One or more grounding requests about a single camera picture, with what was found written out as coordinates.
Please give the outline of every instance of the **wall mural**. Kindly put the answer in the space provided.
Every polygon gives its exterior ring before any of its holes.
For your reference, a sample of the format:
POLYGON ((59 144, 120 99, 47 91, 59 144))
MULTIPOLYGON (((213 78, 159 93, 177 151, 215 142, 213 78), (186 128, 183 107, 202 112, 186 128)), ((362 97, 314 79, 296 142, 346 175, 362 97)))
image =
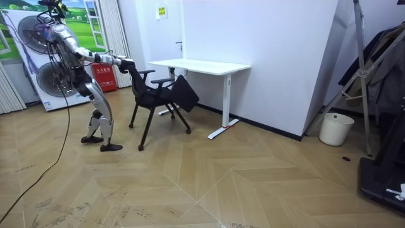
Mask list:
MULTIPOLYGON (((75 33, 79 44, 87 48, 90 51, 105 52, 104 49, 96 47, 96 42, 93 37, 93 33, 90 27, 90 21, 87 18, 87 13, 83 0, 63 0, 63 4, 67 6, 69 12, 66 12, 66 25, 75 33)), ((89 13, 95 15, 94 5, 92 2, 87 2, 89 13)), ((0 7, 4 10, 26 10, 37 11, 38 13, 46 10, 45 6, 38 5, 38 0, 0 0, 0 7)), ((94 30, 99 30, 98 21, 92 19, 94 30)), ((6 37, 7 43, 11 49, 11 52, 1 54, 0 59, 12 59, 19 58, 17 48, 14 44, 14 40, 10 35, 6 26, 0 23, 0 29, 6 37)), ((103 40, 100 35, 97 35, 97 43, 103 44, 103 40)))

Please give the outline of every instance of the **herringbone floor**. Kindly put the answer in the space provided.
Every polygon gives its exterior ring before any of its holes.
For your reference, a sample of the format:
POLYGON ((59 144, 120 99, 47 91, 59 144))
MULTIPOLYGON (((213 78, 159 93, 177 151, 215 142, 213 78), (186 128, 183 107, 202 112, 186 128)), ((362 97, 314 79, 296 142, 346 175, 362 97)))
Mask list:
MULTIPOLYGON (((196 108, 185 114, 191 135, 179 119, 156 115, 140 153, 148 112, 141 109, 129 129, 131 90, 106 96, 113 142, 124 149, 81 145, 93 107, 73 107, 60 163, 0 227, 405 227, 356 192, 361 124, 338 148, 317 133, 297 142, 242 122, 210 141, 221 117, 196 108)), ((42 106, 0 116, 0 216, 57 159, 66 123, 66 110, 45 113, 42 106)), ((373 136, 374 149, 377 142, 373 136)))

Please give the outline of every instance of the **robot leg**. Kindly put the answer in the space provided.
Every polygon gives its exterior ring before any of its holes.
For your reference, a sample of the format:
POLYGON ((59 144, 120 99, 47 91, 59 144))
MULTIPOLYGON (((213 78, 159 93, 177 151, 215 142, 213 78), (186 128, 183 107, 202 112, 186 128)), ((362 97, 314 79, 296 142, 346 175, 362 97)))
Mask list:
POLYGON ((104 97, 103 92, 99 89, 97 82, 93 80, 92 83, 85 83, 86 88, 90 90, 90 100, 97 108, 97 111, 101 114, 98 118, 101 135, 103 137, 103 145, 100 147, 100 151, 116 151, 122 149, 121 145, 111 144, 111 136, 113 134, 113 115, 111 108, 104 97))
POLYGON ((82 138, 82 140, 80 141, 81 143, 99 143, 99 142, 103 141, 102 137, 94 136, 94 133, 96 133, 96 130, 100 126, 100 117, 101 116, 102 115, 99 110, 93 111, 93 114, 90 118, 90 123, 89 123, 89 133, 87 133, 87 136, 82 138))

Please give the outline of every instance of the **dark fabric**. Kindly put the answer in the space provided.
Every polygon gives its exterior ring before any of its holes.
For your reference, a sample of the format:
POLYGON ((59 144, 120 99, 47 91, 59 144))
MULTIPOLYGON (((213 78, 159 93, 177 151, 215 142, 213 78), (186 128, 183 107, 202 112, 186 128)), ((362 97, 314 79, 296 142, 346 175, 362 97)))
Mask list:
POLYGON ((186 112, 190 112, 200 100, 182 75, 177 77, 170 99, 186 112))
POLYGON ((394 120, 397 116, 392 113, 381 113, 380 114, 380 125, 378 128, 380 129, 380 142, 383 143, 388 131, 392 127, 394 120))
POLYGON ((170 103, 169 100, 171 90, 168 88, 161 88, 161 94, 158 96, 157 89, 151 89, 144 93, 141 98, 136 97, 135 101, 137 104, 144 108, 153 108, 157 106, 162 106, 170 103))
POLYGON ((377 105, 380 111, 393 113, 405 96, 405 56, 395 64, 385 76, 381 90, 377 97, 377 105))
POLYGON ((135 96, 141 98, 147 91, 144 80, 140 76, 135 66, 128 67, 128 71, 132 78, 132 92, 135 96))

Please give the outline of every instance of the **white curtain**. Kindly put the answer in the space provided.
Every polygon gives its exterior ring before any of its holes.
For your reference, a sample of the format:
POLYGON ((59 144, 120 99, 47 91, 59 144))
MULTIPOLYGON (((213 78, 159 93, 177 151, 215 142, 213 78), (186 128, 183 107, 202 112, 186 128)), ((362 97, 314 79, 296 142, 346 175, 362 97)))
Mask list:
MULTIPOLYGON (((113 54, 131 58, 117 0, 99 0, 99 5, 106 34, 107 49, 113 50, 113 54)), ((132 85, 129 74, 122 74, 116 66, 113 70, 119 88, 132 85)))
POLYGON ((27 108, 0 62, 0 114, 27 108))

